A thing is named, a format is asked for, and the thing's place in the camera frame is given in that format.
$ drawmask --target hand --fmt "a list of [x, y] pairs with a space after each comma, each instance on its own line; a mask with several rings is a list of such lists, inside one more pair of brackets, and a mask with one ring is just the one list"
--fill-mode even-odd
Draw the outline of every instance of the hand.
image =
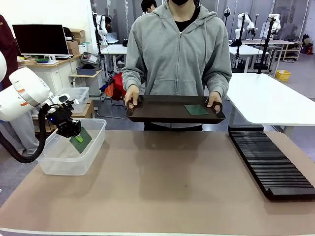
[[[214, 91], [214, 92], [211, 92], [209, 94], [209, 102], [208, 102], [208, 105], [207, 107], [212, 107], [213, 105], [213, 102], [219, 102], [219, 103], [222, 103], [222, 99], [221, 99], [221, 96], [218, 92]], [[221, 108], [219, 105], [216, 105], [215, 106], [215, 110], [216, 110], [216, 114], [220, 112]]]
[[138, 105], [139, 92], [140, 90], [136, 85], [130, 85], [125, 95], [125, 106], [127, 106], [128, 101], [132, 101], [129, 104], [129, 109], [133, 110], [134, 106]]

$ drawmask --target hood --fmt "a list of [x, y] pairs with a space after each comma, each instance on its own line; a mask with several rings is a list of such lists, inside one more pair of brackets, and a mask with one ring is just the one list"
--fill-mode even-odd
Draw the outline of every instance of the hood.
[[[153, 13], [155, 13], [156, 15], [158, 15], [161, 18], [162, 22], [163, 21], [173, 21], [172, 14], [171, 14], [169, 7], [168, 7], [168, 1], [169, 0], [164, 0], [164, 4], [162, 6], [159, 6], [156, 10], [153, 11]], [[216, 14], [216, 12], [214, 12], [214, 11], [209, 12], [207, 8], [201, 6], [199, 16], [193, 22], [194, 27], [189, 27], [189, 29], [187, 29], [185, 31], [185, 33], [190, 33], [194, 29], [196, 29], [200, 26], [204, 27], [204, 39], [205, 39], [205, 46], [206, 46], [205, 59], [207, 58], [207, 54], [208, 54], [208, 50], [207, 50], [208, 32], [207, 32], [207, 24], [206, 23], [217, 16], [218, 15]]]
[[[168, 1], [165, 0], [164, 4], [162, 6], [159, 6], [156, 10], [153, 11], [156, 15], [158, 15], [161, 19], [172, 19], [171, 12], [168, 7]], [[209, 12], [207, 8], [201, 6], [200, 7], [200, 13], [198, 18], [195, 20], [196, 27], [199, 27], [203, 24], [205, 24], [207, 21], [211, 20], [214, 17], [217, 17], [218, 15], [216, 12], [212, 11]]]

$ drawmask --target person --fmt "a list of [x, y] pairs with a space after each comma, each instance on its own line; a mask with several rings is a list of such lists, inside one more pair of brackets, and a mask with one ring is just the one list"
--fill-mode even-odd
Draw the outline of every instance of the person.
[[[0, 15], [0, 52], [6, 61], [6, 74], [2, 80], [2, 89], [11, 86], [9, 76], [18, 69], [17, 46], [11, 29], [2, 15]], [[35, 137], [31, 113], [27, 112], [11, 122], [0, 121], [0, 132], [20, 152], [33, 153], [39, 142]]]
[[109, 17], [105, 17], [106, 30], [108, 33], [111, 33], [112, 30], [112, 20]]
[[[213, 102], [222, 102], [231, 76], [226, 27], [198, 0], [165, 0], [132, 25], [123, 68], [130, 109], [137, 105], [144, 82], [149, 95], [204, 96], [207, 86], [207, 106], [212, 107]], [[145, 123], [144, 129], [202, 130], [202, 126]]]
[[152, 13], [157, 7], [155, 0], [142, 0], [141, 8], [144, 13]]

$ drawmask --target yellow bin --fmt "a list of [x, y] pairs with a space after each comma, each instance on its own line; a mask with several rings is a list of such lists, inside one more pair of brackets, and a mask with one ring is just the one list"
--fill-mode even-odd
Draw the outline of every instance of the yellow bin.
[[287, 70], [277, 70], [276, 79], [280, 81], [288, 81], [291, 76], [291, 72]]

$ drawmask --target face mask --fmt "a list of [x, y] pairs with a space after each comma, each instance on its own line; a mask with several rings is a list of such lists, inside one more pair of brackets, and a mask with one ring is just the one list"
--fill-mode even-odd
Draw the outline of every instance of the face mask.
[[188, 0], [172, 0], [178, 6], [184, 5]]

